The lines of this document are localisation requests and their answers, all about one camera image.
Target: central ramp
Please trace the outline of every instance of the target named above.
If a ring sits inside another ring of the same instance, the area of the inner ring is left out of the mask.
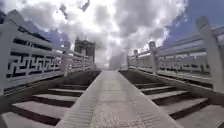
[[[102,71],[56,128],[182,128],[116,71]]]

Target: building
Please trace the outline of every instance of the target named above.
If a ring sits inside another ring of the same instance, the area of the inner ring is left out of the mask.
[[[75,41],[74,51],[78,53],[85,52],[86,56],[92,57],[95,60],[95,42],[90,42],[88,40],[80,40],[78,37]]]

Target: white marble railing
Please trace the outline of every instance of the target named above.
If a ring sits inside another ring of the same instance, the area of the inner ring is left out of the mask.
[[[70,43],[57,47],[18,31],[22,23],[12,11],[0,25],[0,94],[12,86],[94,68],[93,59],[71,51]]]
[[[213,84],[215,91],[224,92],[224,27],[211,29],[208,20],[196,21],[199,34],[156,47],[128,57],[128,66],[155,75],[172,76]]]

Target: cloud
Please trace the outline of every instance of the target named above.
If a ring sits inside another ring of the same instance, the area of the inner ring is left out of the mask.
[[[149,40],[162,45],[169,36],[168,26],[187,6],[187,0],[91,0],[82,12],[78,7],[86,3],[83,0],[1,2],[5,12],[18,9],[39,29],[65,33],[70,42],[74,43],[76,36],[95,41],[100,67],[117,67],[123,63],[122,56],[144,47]]]

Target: railing post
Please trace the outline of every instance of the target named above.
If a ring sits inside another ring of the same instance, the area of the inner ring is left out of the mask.
[[[130,62],[129,62],[130,60],[129,60],[129,56],[128,55],[126,56],[126,61],[127,61],[126,64],[127,64],[127,69],[128,69],[129,66],[130,66]]]
[[[150,49],[150,61],[152,64],[152,72],[153,74],[157,75],[157,58],[156,58],[156,44],[154,41],[149,42],[149,49]]]
[[[138,68],[138,50],[134,50],[134,56],[135,56],[135,68]]]
[[[13,40],[15,38],[18,24],[14,21],[17,18],[18,22],[21,17],[17,15],[15,11],[10,12],[5,22],[1,25],[1,35],[0,35],[0,95],[4,94],[4,87],[7,85],[6,74],[8,70],[8,62],[10,58],[10,51],[12,48]]]
[[[224,92],[224,60],[219,41],[206,17],[199,18],[196,25],[205,42],[213,89],[216,92]]]
[[[82,55],[83,55],[83,60],[82,60],[82,70],[84,71],[85,70],[85,67],[86,67],[86,58],[85,58],[85,56],[86,56],[86,50],[82,50]]]
[[[63,60],[62,60],[62,70],[63,70],[64,76],[67,76],[68,71],[69,71],[69,50],[70,50],[70,46],[71,46],[70,42],[65,42],[64,43],[64,48],[65,48],[64,54],[65,54],[65,56],[63,57]]]

